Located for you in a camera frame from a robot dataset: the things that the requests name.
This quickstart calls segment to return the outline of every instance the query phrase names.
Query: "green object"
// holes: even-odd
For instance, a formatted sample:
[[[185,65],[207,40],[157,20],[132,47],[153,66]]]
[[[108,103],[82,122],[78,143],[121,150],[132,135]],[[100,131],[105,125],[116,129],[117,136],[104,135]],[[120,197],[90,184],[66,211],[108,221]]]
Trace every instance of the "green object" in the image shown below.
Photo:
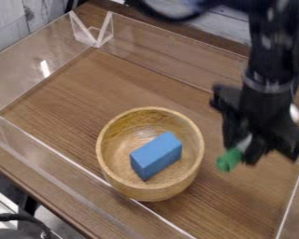
[[[237,148],[229,149],[223,156],[216,159],[216,168],[221,172],[229,173],[241,162],[243,153]]]

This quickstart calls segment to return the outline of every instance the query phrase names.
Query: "wooden bowl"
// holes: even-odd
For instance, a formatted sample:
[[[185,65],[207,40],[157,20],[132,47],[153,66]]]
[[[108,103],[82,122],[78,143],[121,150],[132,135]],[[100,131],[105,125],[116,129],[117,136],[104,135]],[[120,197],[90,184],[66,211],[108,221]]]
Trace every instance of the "wooden bowl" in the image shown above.
[[[142,182],[130,167],[129,153],[166,131],[182,143],[181,158]],[[204,141],[196,125],[176,111],[158,107],[136,108],[120,114],[104,126],[96,143],[106,181],[122,195],[144,202],[166,200],[185,190],[195,180],[203,152]]]

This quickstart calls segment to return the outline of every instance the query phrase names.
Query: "bowl rim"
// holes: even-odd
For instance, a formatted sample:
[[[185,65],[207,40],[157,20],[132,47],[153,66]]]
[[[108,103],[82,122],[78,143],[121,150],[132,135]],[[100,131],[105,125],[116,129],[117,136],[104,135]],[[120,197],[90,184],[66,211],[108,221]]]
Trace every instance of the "bowl rim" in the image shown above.
[[[168,112],[173,115],[176,115],[177,117],[182,118],[191,125],[191,127],[193,128],[195,132],[196,132],[196,136],[197,136],[197,143],[200,145],[199,147],[199,152],[197,152],[197,156],[196,156],[196,161],[195,164],[192,165],[191,169],[185,172],[185,174],[182,176],[180,176],[177,178],[177,180],[174,180],[173,182],[169,183],[161,183],[158,185],[146,185],[145,187],[140,187],[137,184],[130,183],[128,180],[122,179],[121,177],[118,177],[112,170],[109,169],[109,167],[106,166],[105,162],[104,162],[104,158],[102,158],[102,138],[104,138],[104,134],[108,130],[108,128],[112,126],[112,124],[125,115],[141,111],[141,110],[157,110],[157,111],[164,111]],[[97,137],[97,141],[96,141],[96,157],[98,160],[98,164],[100,167],[102,169],[102,171],[105,171],[105,173],[110,176],[112,179],[114,179],[118,183],[121,183],[124,186],[128,186],[129,188],[133,189],[138,189],[138,190],[161,190],[165,188],[169,188],[172,186],[174,186],[176,184],[178,184],[180,182],[182,182],[195,172],[196,169],[203,161],[203,155],[204,155],[204,140],[203,140],[203,135],[201,132],[199,130],[199,128],[196,127],[195,123],[192,122],[192,120],[185,117],[182,114],[180,114],[178,112],[176,112],[172,109],[164,108],[164,107],[156,107],[156,106],[145,106],[145,107],[137,107],[133,108],[130,110],[124,111],[122,113],[120,113],[110,121],[106,122],[105,126],[102,127],[102,130],[98,134]]]

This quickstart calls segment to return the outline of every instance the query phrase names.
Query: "blue block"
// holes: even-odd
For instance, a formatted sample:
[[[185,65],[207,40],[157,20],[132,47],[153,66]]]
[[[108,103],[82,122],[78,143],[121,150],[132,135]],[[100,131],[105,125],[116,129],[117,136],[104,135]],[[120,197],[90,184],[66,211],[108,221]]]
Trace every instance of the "blue block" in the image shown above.
[[[130,153],[130,165],[145,181],[174,163],[180,156],[181,143],[174,135],[166,132]]]

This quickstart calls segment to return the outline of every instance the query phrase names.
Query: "plastic enclosure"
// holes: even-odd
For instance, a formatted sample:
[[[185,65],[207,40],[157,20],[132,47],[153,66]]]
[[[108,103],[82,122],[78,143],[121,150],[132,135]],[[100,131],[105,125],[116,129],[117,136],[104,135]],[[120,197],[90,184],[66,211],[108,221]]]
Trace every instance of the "plastic enclosure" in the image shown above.
[[[213,78],[205,72],[201,75],[200,68],[216,69],[224,80],[243,69],[244,63],[236,65],[231,61],[235,55],[229,52],[212,48],[213,52],[221,51],[223,55],[231,56],[219,56],[219,61],[229,66],[228,71],[217,68],[209,61],[208,51],[203,51],[207,44],[116,13],[108,12],[102,19],[97,18],[92,23],[86,28],[74,12],[69,12],[0,53],[0,111],[92,47],[204,91],[209,91],[209,88],[200,85],[200,79],[204,78],[212,85]],[[137,38],[133,35],[136,29],[140,31]],[[161,53],[154,61],[150,51]],[[150,220],[160,221],[160,230],[166,231],[169,238],[195,238],[144,205],[122,198],[100,177],[1,116],[0,149],[58,186],[129,238],[154,238],[152,225],[146,223]],[[70,172],[66,178],[58,178],[59,171]],[[98,198],[90,197],[82,190],[82,183],[85,188],[90,187],[100,192]],[[288,238],[289,234],[299,232],[299,176],[289,194],[289,203],[280,218],[275,238]],[[138,216],[144,220],[140,219],[137,223],[128,220],[129,217]]]

